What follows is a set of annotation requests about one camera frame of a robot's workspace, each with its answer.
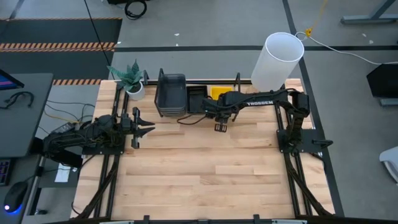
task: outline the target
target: keyboard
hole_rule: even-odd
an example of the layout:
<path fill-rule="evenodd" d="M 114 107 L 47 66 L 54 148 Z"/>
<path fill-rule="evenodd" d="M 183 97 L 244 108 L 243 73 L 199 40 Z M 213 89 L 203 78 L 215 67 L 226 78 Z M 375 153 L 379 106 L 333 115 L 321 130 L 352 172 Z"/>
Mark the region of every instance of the keyboard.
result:
<path fill-rule="evenodd" d="M 11 175 L 11 160 L 0 159 L 0 187 L 7 186 Z"/>

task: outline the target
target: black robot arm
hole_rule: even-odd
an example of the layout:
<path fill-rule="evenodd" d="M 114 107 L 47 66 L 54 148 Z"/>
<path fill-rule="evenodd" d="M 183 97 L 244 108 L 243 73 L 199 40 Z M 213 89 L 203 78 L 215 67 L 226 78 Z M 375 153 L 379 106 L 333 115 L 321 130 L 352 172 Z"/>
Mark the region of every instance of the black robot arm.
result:
<path fill-rule="evenodd" d="M 234 114 L 235 121 L 239 111 L 247 106 L 266 106 L 279 104 L 292 116 L 292 124 L 287 127 L 289 142 L 297 144 L 301 140 L 301 127 L 304 118 L 310 114 L 309 97 L 292 88 L 263 93 L 241 93 L 229 91 L 219 96 L 218 100 L 203 99 L 202 108 L 206 117 L 215 118 L 215 131 L 226 132 L 228 119 Z"/>
<path fill-rule="evenodd" d="M 85 149 L 89 148 L 124 148 L 125 135 L 132 134 L 131 146 L 134 149 L 138 149 L 138 138 L 142 138 L 143 135 L 155 129 L 155 127 L 140 128 L 139 126 L 151 126 L 155 124 L 142 120 L 138 108 L 133 108 L 132 110 L 133 120 L 127 113 L 121 115 L 120 123 L 118 123 L 115 114 L 104 115 L 95 118 L 94 122 L 89 124 L 85 129 L 68 131 L 66 133 L 51 133 L 44 138 L 43 150 L 40 153 L 44 157 L 56 162 L 79 168 L 82 162 L 81 156 L 67 151 L 65 148 L 81 146 L 83 147 L 83 153 Z"/>

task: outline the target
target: black basket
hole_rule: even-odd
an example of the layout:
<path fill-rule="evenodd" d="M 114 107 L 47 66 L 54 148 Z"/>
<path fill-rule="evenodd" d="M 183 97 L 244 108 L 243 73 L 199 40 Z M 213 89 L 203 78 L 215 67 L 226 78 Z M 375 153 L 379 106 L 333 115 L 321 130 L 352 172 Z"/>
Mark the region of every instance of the black basket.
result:
<path fill-rule="evenodd" d="M 207 86 L 187 86 L 187 112 L 195 114 L 205 113 L 201 108 L 202 99 L 207 98 Z"/>
<path fill-rule="evenodd" d="M 164 74 L 160 69 L 155 94 L 159 115 L 183 116 L 187 110 L 187 83 L 184 74 Z"/>

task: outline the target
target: gray floor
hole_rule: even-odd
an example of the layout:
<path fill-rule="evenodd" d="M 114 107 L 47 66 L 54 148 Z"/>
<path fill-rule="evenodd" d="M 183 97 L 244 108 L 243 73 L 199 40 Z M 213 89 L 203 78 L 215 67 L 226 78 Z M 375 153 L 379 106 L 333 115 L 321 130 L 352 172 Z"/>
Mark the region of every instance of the gray floor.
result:
<path fill-rule="evenodd" d="M 101 0 L 87 0 L 93 17 L 124 17 L 123 10 Z M 0 0 L 0 17 L 8 17 L 16 0 Z M 381 0 L 329 1 L 313 37 L 328 45 L 395 45 L 397 24 L 343 26 L 341 16 L 368 14 Z M 322 1 L 289 0 L 297 30 L 303 31 L 318 17 Z M 398 13 L 398 3 L 388 11 Z M 25 0 L 17 17 L 88 17 L 82 0 Z M 123 20 L 118 47 L 171 47 L 204 45 L 262 45 L 273 32 L 288 32 L 279 0 L 151 0 L 147 14 L 137 21 Z M 305 45 L 315 45 L 306 40 Z M 374 61 L 397 61 L 396 51 L 355 52 Z M 184 73 L 188 78 L 250 77 L 259 51 L 124 52 L 115 53 L 112 65 L 125 69 L 137 59 L 151 78 L 159 68 Z M 398 145 L 395 127 L 398 108 L 381 108 L 371 96 L 366 75 L 375 68 L 360 59 L 335 52 L 306 52 L 305 63 L 325 135 L 334 141 L 331 161 L 347 217 L 398 220 L 398 189 L 378 161 L 383 150 Z M 295 68 L 291 77 L 301 77 Z M 50 99 L 95 102 L 97 86 L 55 86 Z M 56 105 L 77 116 L 81 106 Z M 63 124 L 43 117 L 47 131 Z M 65 203 L 53 204 L 55 193 Z M 24 223 L 66 220 L 70 216 L 73 189 L 49 189 L 39 207 L 46 216 L 27 217 Z"/>

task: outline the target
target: wooden table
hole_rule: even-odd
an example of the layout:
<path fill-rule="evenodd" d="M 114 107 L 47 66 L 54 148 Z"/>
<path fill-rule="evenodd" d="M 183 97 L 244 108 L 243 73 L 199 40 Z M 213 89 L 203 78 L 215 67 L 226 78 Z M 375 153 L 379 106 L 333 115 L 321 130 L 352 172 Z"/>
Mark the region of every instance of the wooden table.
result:
<path fill-rule="evenodd" d="M 287 80 L 286 87 L 303 91 L 299 79 Z M 115 88 L 113 81 L 101 82 L 94 117 L 111 114 Z M 156 129 L 139 140 L 140 149 L 133 149 L 131 136 L 127 136 L 112 220 L 142 220 L 144 215 L 150 215 L 151 220 L 251 219 L 253 214 L 261 218 L 294 217 L 273 106 L 245 108 L 234 123 L 229 121 L 227 133 L 217 133 L 212 119 L 184 126 L 175 118 L 161 118 L 154 105 L 155 89 L 147 86 L 143 100 L 129 100 L 130 116 L 136 106 L 141 118 L 154 122 Z M 242 86 L 242 92 L 249 91 L 251 86 Z M 195 115 L 185 122 L 200 117 Z M 312 128 L 309 117 L 303 128 Z M 309 154 L 301 156 L 308 188 L 333 213 L 322 161 Z M 102 162 L 103 156 L 96 156 L 81 171 L 74 202 L 79 212 L 97 191 Z M 101 215 L 107 199 L 105 193 Z"/>

